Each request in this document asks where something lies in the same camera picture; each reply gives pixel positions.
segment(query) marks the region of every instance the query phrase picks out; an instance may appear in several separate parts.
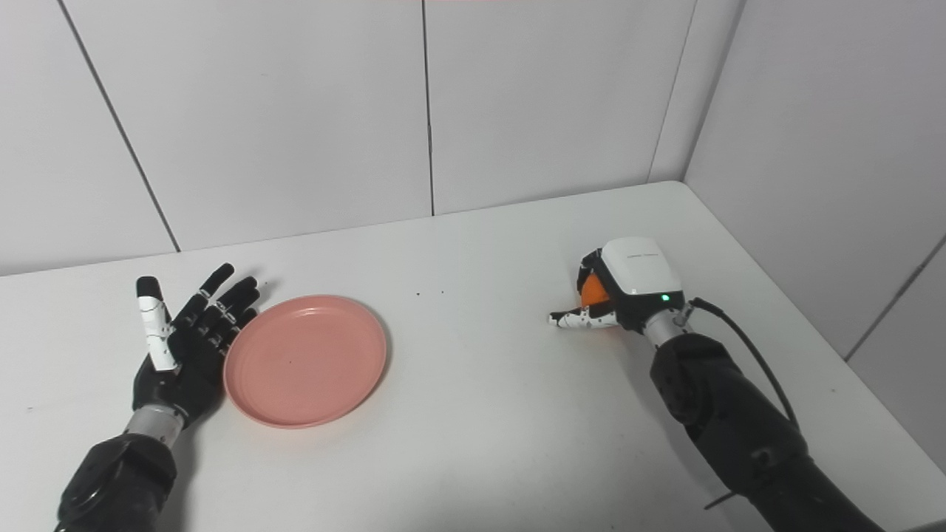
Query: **silver wrist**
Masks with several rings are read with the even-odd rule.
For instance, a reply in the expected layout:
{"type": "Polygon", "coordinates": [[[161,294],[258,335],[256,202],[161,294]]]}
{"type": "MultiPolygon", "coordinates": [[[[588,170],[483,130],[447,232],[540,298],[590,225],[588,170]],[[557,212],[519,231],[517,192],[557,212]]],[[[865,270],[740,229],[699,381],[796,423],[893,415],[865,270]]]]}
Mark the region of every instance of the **silver wrist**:
{"type": "Polygon", "coordinates": [[[686,323],[681,327],[676,310],[661,310],[644,322],[644,336],[654,346],[660,347],[668,340],[692,332],[686,323]]]}
{"type": "Polygon", "coordinates": [[[143,434],[173,447],[184,429],[184,418],[176,410],[163,404],[146,404],[131,414],[127,434],[143,434]]]}

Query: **pink plate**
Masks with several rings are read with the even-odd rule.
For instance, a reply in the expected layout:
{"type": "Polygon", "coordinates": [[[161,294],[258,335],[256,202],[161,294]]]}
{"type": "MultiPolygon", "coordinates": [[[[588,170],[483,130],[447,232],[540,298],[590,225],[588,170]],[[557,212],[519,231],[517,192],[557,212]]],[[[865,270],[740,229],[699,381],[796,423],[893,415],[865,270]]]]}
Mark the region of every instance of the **pink plate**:
{"type": "Polygon", "coordinates": [[[266,310],[239,333],[223,384],[240,412],[260,423],[311,427],[368,397],[386,355],[381,324],[362,305],[308,295],[266,310]]]}

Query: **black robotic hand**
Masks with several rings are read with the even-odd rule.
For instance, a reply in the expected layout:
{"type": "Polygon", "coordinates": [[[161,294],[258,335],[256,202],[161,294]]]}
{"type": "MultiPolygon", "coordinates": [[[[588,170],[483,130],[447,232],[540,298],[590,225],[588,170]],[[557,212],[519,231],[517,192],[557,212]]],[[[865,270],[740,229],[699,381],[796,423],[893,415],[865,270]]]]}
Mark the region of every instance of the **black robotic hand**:
{"type": "Polygon", "coordinates": [[[233,272],[220,266],[173,321],[157,279],[138,279],[149,355],[134,378],[134,412],[124,433],[82,461],[62,493],[56,532],[153,532],[177,477],[170,447],[220,397],[226,352],[256,316],[252,277],[210,302],[233,272]]]}
{"type": "MultiPolygon", "coordinates": [[[[210,304],[213,293],[233,272],[230,264],[220,266],[170,322],[173,331],[166,337],[166,349],[177,367],[157,371],[152,357],[145,357],[134,378],[133,410],[147,404],[173,408],[186,428],[219,398],[224,356],[239,331],[256,317],[250,306],[259,298],[256,279],[248,276],[210,304]]],[[[157,279],[141,277],[137,289],[139,298],[155,298],[156,311],[167,316],[157,279]]]]}

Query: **black cable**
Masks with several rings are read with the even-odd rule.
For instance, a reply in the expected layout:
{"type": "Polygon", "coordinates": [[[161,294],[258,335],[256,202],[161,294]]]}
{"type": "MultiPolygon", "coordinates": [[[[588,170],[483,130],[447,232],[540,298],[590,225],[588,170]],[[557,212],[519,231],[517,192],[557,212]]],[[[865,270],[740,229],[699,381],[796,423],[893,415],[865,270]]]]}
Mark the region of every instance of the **black cable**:
{"type": "Polygon", "coordinates": [[[713,305],[709,301],[695,297],[690,301],[690,304],[697,309],[705,310],[717,318],[723,320],[726,322],[726,325],[732,328],[732,330],[739,335],[740,340],[743,341],[745,346],[749,348],[749,352],[752,353],[752,357],[756,359],[757,363],[759,363],[759,366],[762,368],[762,372],[765,373],[765,377],[767,377],[769,382],[772,383],[772,387],[775,389],[775,395],[779,396],[781,406],[785,409],[785,417],[788,417],[788,420],[791,421],[793,425],[795,425],[795,428],[799,428],[798,419],[795,417],[795,410],[792,409],[792,404],[788,402],[788,397],[785,396],[784,390],[781,389],[779,380],[775,378],[775,373],[772,373],[772,368],[768,366],[768,363],[762,357],[759,349],[755,344],[752,343],[752,340],[749,340],[749,337],[745,334],[745,332],[743,332],[743,330],[738,325],[736,325],[736,322],[732,321],[732,318],[727,316],[722,309],[713,305]]]}

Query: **wall seam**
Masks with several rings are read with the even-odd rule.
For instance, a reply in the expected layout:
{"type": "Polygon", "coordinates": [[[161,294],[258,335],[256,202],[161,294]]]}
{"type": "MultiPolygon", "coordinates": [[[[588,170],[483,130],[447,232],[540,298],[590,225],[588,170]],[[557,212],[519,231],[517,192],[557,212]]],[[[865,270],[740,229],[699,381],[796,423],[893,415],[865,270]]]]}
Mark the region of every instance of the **wall seam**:
{"type": "Polygon", "coordinates": [[[85,48],[85,43],[79,36],[79,29],[76,28],[76,24],[73,22],[72,16],[69,14],[69,9],[66,8],[64,1],[56,0],[56,2],[59,4],[60,9],[62,10],[62,16],[65,17],[66,24],[69,25],[69,29],[72,31],[72,36],[76,39],[76,44],[79,45],[79,52],[82,54],[82,58],[85,60],[86,66],[89,67],[89,72],[92,73],[92,78],[96,82],[98,92],[102,95],[102,99],[105,100],[105,106],[108,108],[109,114],[112,116],[112,121],[118,129],[118,134],[121,135],[122,141],[125,143],[125,149],[128,150],[131,160],[133,161],[135,168],[138,170],[138,175],[141,177],[141,181],[145,185],[145,190],[148,192],[148,195],[151,198],[151,203],[154,205],[154,209],[157,211],[158,217],[161,219],[161,224],[165,227],[165,231],[167,231],[167,236],[170,238],[171,244],[174,245],[174,251],[180,253],[181,246],[178,245],[178,241],[174,237],[174,232],[171,231],[171,226],[167,221],[165,211],[161,208],[161,204],[158,203],[158,198],[154,194],[154,189],[151,188],[151,183],[148,180],[148,176],[145,175],[145,169],[142,168],[141,162],[138,160],[138,155],[131,146],[131,141],[128,138],[128,134],[125,132],[125,128],[122,126],[121,120],[118,119],[118,113],[115,111],[115,107],[112,104],[112,99],[109,98],[108,93],[105,91],[105,85],[102,83],[102,79],[99,77],[98,71],[96,70],[95,65],[92,63],[92,58],[89,56],[89,52],[85,48]]]}
{"type": "Polygon", "coordinates": [[[687,23],[687,33],[683,37],[683,45],[680,46],[680,57],[676,60],[676,71],[674,72],[674,81],[670,84],[670,95],[667,96],[667,106],[663,109],[663,118],[660,120],[660,131],[657,133],[657,142],[654,143],[654,152],[651,154],[651,164],[647,169],[647,180],[644,183],[650,183],[651,173],[654,171],[654,161],[657,160],[657,149],[660,147],[660,139],[663,138],[663,130],[667,126],[667,115],[670,113],[670,104],[674,101],[674,89],[676,80],[680,76],[680,66],[683,64],[683,55],[687,51],[687,42],[690,40],[690,30],[693,28],[693,16],[696,14],[696,5],[699,0],[693,0],[693,9],[690,10],[690,21],[687,23]]]}
{"type": "Polygon", "coordinates": [[[427,158],[430,176],[430,215],[436,216],[433,196],[433,127],[430,123],[430,66],[427,52],[427,0],[420,2],[421,25],[424,29],[424,91],[427,97],[427,158]]]}
{"type": "Polygon", "coordinates": [[[732,49],[732,42],[736,38],[736,30],[739,28],[739,24],[743,20],[745,2],[746,0],[740,0],[739,7],[736,8],[736,14],[732,17],[732,27],[729,29],[729,34],[726,38],[726,44],[723,46],[723,53],[720,56],[720,61],[716,67],[716,72],[713,74],[712,83],[709,85],[707,98],[703,103],[703,110],[700,112],[700,119],[696,122],[696,131],[693,134],[693,141],[690,143],[690,152],[687,154],[687,160],[683,164],[683,175],[680,177],[680,181],[684,183],[687,181],[687,173],[690,172],[690,162],[692,162],[693,154],[696,152],[696,145],[699,144],[700,135],[703,134],[703,127],[706,125],[707,115],[710,113],[710,105],[716,96],[716,88],[719,86],[720,78],[723,77],[723,68],[726,67],[726,62],[729,60],[729,51],[732,49]]]}
{"type": "Polygon", "coordinates": [[[897,292],[894,293],[893,298],[891,298],[890,301],[886,304],[886,306],[884,306],[884,308],[881,310],[881,313],[877,316],[877,319],[875,319],[870,324],[870,327],[868,327],[867,330],[864,331],[864,334],[862,334],[861,337],[857,340],[857,343],[854,344],[854,347],[852,347],[850,351],[848,351],[848,354],[844,356],[844,362],[847,362],[847,363],[850,362],[850,359],[853,358],[855,353],[857,353],[857,350],[860,349],[861,346],[864,344],[864,342],[867,341],[867,338],[869,338],[870,335],[873,334],[874,329],[876,329],[879,325],[881,325],[881,322],[883,322],[886,316],[890,313],[890,311],[893,310],[893,308],[897,305],[897,302],[900,301],[901,297],[903,297],[906,291],[908,291],[910,287],[913,286],[913,283],[917,281],[917,279],[920,277],[920,274],[923,273],[923,270],[925,270],[926,267],[929,266],[930,262],[934,258],[936,258],[937,254],[939,253],[939,250],[943,248],[944,244],[946,244],[946,235],[943,235],[943,237],[939,239],[937,244],[933,246],[933,251],[931,251],[923,260],[923,262],[920,263],[920,266],[917,266],[917,268],[913,271],[913,273],[910,274],[910,276],[906,278],[906,280],[903,282],[903,284],[900,286],[897,292]]]}

